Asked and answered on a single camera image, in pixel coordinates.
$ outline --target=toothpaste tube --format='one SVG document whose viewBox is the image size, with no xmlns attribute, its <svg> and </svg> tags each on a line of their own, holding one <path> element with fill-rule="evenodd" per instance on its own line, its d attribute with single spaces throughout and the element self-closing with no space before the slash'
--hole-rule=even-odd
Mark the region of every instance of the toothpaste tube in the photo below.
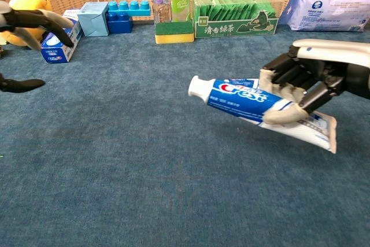
<svg viewBox="0 0 370 247">
<path fill-rule="evenodd" d="M 284 110 L 294 103 L 258 89 L 258 79 L 211 79 L 194 76 L 189 96 L 200 97 L 205 104 L 249 123 L 309 142 L 336 153 L 336 120 L 313 112 L 307 119 L 289 124 L 266 124 L 262 117 L 272 110 Z"/>
</svg>

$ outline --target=blue building block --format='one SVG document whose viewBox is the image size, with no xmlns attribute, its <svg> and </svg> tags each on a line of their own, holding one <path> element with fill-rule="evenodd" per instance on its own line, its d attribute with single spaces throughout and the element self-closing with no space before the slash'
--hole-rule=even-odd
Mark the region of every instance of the blue building block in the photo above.
<svg viewBox="0 0 370 247">
<path fill-rule="evenodd" d="M 111 34 L 131 33 L 133 26 L 132 17 L 127 13 L 108 12 L 107 24 Z"/>
<path fill-rule="evenodd" d="M 110 1 L 108 4 L 108 12 L 113 14 L 126 13 L 130 17 L 147 17 L 150 16 L 150 5 L 148 0 L 142 0 L 139 6 L 138 1 L 133 0 L 129 3 L 120 1 L 119 6 L 116 1 Z"/>
<path fill-rule="evenodd" d="M 77 14 L 86 37 L 108 36 L 106 12 L 108 2 L 86 2 Z"/>
</svg>

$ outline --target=white cap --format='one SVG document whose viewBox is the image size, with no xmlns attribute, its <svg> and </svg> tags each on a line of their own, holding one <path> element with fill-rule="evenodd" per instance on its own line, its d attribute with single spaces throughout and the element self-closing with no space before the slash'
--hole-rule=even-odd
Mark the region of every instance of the white cap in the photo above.
<svg viewBox="0 0 370 247">
<path fill-rule="evenodd" d="M 196 95 L 197 97 L 200 97 L 204 102 L 207 102 L 210 92 L 213 89 L 214 81 L 215 79 L 202 80 L 199 79 L 197 75 L 195 75 L 190 82 L 187 94 L 189 96 Z"/>
</svg>

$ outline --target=white plastic bag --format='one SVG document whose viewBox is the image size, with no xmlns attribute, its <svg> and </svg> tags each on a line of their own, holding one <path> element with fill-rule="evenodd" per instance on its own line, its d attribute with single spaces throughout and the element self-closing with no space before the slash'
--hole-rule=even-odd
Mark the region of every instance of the white plastic bag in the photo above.
<svg viewBox="0 0 370 247">
<path fill-rule="evenodd" d="M 279 24 L 294 31 L 363 32 L 370 0 L 289 0 Z"/>
</svg>

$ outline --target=blue and white box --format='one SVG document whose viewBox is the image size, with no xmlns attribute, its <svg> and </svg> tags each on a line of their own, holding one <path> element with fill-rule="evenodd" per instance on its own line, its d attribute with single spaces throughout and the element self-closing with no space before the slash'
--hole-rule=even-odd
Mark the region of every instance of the blue and white box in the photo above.
<svg viewBox="0 0 370 247">
<path fill-rule="evenodd" d="M 86 37 L 108 36 L 108 2 L 86 2 L 77 14 Z"/>
<path fill-rule="evenodd" d="M 68 34 L 71 41 L 75 44 L 73 47 L 65 46 L 60 42 L 58 37 L 53 33 L 49 33 L 48 36 L 41 44 L 41 54 L 50 64 L 67 63 L 71 60 L 72 54 L 75 52 L 78 42 L 80 41 L 83 31 L 81 24 L 79 23 L 78 14 L 79 9 L 66 10 L 63 16 L 70 19 L 74 26 L 73 28 L 64 28 L 64 31 Z"/>
</svg>

